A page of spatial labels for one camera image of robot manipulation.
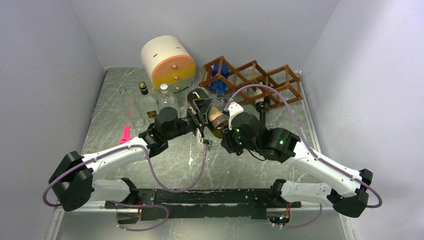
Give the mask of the dark wine bottle red label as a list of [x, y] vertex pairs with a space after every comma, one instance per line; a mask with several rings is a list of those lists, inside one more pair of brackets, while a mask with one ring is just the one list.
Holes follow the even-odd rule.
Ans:
[[[206, 92], [201, 88], [195, 88], [191, 90], [186, 99], [190, 106], [195, 110], [195, 106], [193, 104], [193, 100], [196, 99], [206, 99], [210, 98]], [[228, 120], [224, 113], [213, 103], [210, 106], [210, 109], [207, 114], [208, 121], [204, 121], [207, 124], [207, 127], [212, 132], [212, 134], [219, 139], [222, 139], [222, 127], [228, 125]]]

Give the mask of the small black gold-capped bottle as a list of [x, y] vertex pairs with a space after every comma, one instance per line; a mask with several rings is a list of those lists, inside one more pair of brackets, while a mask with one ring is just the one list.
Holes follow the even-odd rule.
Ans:
[[149, 121], [154, 121], [155, 117], [159, 114], [159, 108], [154, 96], [149, 92], [145, 82], [140, 82], [138, 88], [142, 94], [141, 107], [143, 113], [146, 114]]

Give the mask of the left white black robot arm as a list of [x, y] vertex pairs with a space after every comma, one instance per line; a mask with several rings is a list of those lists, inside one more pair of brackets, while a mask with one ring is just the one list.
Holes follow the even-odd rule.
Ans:
[[190, 132], [202, 138], [212, 100], [203, 97], [189, 100], [189, 103], [191, 106], [185, 117], [178, 117], [176, 109], [165, 107], [146, 131], [125, 143], [85, 155], [76, 151], [67, 153], [48, 180], [42, 196], [44, 203], [62, 207], [66, 212], [92, 201], [115, 201], [126, 208], [134, 207], [139, 194], [130, 180], [101, 180], [100, 177], [127, 164], [159, 155], [169, 147], [169, 140]]

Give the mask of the clear bottle white cap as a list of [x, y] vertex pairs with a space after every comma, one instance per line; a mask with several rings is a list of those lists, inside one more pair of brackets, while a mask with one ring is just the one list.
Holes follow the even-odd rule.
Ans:
[[160, 93], [157, 97], [157, 106], [159, 111], [165, 107], [171, 107], [177, 111], [178, 117], [180, 116], [180, 108], [176, 96], [169, 91], [169, 86], [166, 83], [160, 85]]

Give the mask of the blue square bottle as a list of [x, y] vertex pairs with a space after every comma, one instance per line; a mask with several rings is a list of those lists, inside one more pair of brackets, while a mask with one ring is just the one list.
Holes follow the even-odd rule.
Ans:
[[[219, 63], [213, 65], [211, 74], [212, 77], [215, 77], [218, 74], [219, 66]], [[227, 79], [229, 76], [229, 72], [229, 68], [223, 63], [220, 74]], [[209, 88], [210, 92], [215, 94], [217, 103], [219, 105], [224, 105], [227, 85], [222, 80], [218, 79], [214, 82], [211, 82], [209, 84]]]

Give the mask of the green wine bottle white label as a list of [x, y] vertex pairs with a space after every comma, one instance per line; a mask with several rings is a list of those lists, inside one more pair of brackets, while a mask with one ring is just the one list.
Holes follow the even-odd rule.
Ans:
[[259, 113], [259, 121], [266, 124], [266, 113], [271, 109], [271, 102], [268, 96], [264, 96], [255, 100], [255, 109]]

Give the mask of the brown wooden wine rack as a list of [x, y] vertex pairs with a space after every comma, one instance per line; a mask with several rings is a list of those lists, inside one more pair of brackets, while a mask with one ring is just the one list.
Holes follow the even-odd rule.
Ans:
[[200, 87], [211, 90], [211, 84], [221, 81], [226, 85], [225, 94], [234, 94], [240, 88], [244, 89], [237, 95], [242, 98], [240, 105], [254, 105], [260, 98], [268, 97], [270, 107], [275, 109], [284, 106], [282, 98], [273, 91], [265, 87], [254, 87], [252, 84], [268, 85], [279, 93], [288, 90], [291, 92], [291, 98], [287, 103], [294, 103], [303, 99], [301, 93], [300, 77], [290, 68], [288, 64], [275, 68], [270, 71], [264, 70], [256, 60], [252, 60], [242, 66], [234, 67], [223, 55], [206, 63], [203, 66]]

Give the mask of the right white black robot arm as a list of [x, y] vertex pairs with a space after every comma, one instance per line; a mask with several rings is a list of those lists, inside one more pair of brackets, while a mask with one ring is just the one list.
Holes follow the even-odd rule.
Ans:
[[371, 184], [370, 170], [353, 170], [314, 149], [308, 150], [296, 134], [281, 127], [267, 129], [252, 114], [241, 112], [223, 126], [220, 144], [230, 154], [239, 156], [249, 150], [265, 160], [293, 164], [321, 180], [320, 183], [275, 180], [269, 197], [275, 207], [287, 202], [316, 203], [332, 206], [344, 216], [358, 218], [368, 205], [367, 188], [359, 181]]

